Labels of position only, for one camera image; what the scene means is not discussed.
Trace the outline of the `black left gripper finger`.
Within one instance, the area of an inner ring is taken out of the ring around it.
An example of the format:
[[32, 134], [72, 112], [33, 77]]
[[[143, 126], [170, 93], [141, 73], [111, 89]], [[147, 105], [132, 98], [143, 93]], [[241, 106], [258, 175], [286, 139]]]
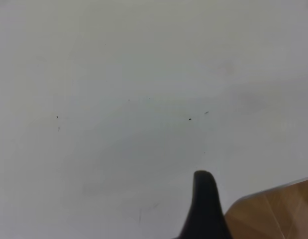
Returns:
[[221, 208], [215, 178], [210, 172], [194, 173], [192, 203], [180, 239], [231, 239]]

